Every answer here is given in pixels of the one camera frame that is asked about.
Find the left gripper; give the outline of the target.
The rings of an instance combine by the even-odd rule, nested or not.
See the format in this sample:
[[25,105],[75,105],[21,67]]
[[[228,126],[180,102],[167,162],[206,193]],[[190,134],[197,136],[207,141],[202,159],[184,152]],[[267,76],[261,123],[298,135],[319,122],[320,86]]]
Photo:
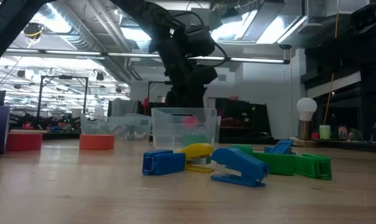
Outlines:
[[166,95],[168,107],[203,108],[204,93],[215,80],[215,69],[190,61],[191,57],[205,57],[215,50],[209,28],[204,25],[175,30],[173,35],[158,45],[158,54],[164,64],[165,76],[173,87]]

